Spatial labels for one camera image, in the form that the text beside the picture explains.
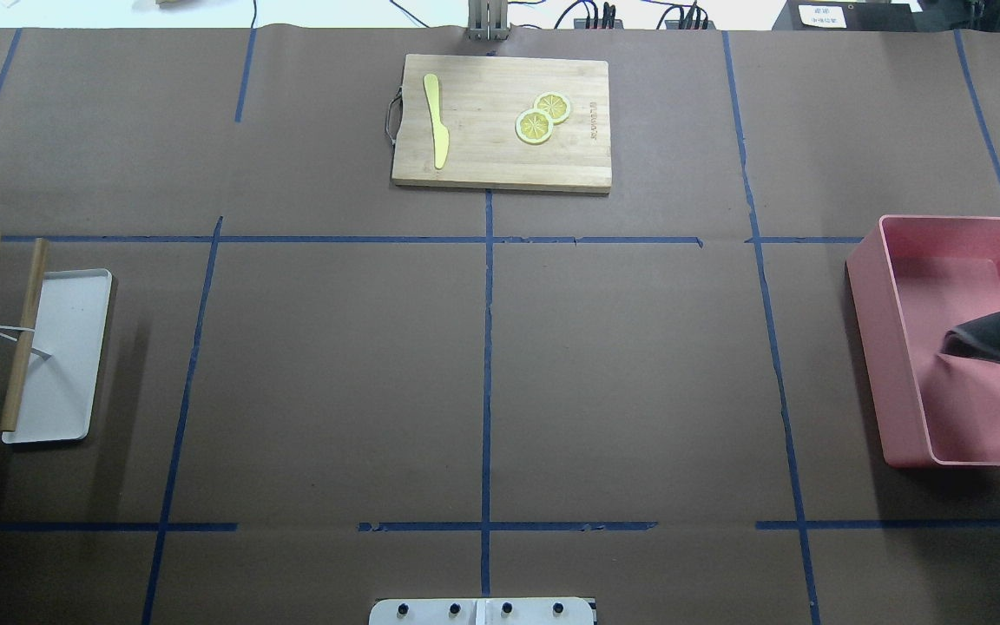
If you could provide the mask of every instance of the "pink bin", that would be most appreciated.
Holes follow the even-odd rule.
[[[1000,310],[1000,218],[887,214],[846,264],[885,461],[1000,466],[1000,365],[940,353]]]

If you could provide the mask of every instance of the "knife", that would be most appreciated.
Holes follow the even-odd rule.
[[[434,169],[445,167],[445,156],[450,151],[450,131],[442,126],[439,114],[438,77],[424,76],[424,91],[427,92],[427,106],[431,110],[431,130],[434,132]]]

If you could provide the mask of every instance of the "wooden cutting board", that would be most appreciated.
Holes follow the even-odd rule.
[[[449,154],[434,168],[424,76],[439,80]],[[612,187],[608,64],[507,56],[408,55],[404,118],[392,158],[397,185],[607,194]],[[567,96],[572,112],[550,139],[532,146],[516,118],[543,92]]]

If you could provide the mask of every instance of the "sticker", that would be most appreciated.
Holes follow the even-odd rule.
[[[814,25],[817,28],[846,28],[844,8],[842,7],[814,7],[812,4],[798,4],[797,9],[801,12],[801,23],[804,25]]]

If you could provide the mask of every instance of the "lemon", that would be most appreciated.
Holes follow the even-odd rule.
[[[550,138],[555,131],[555,123],[550,115],[539,109],[527,109],[516,118],[516,135],[525,143],[538,146]]]
[[[556,91],[547,91],[545,94],[535,99],[535,108],[550,115],[550,121],[554,123],[566,122],[569,119],[570,106],[569,98]]]

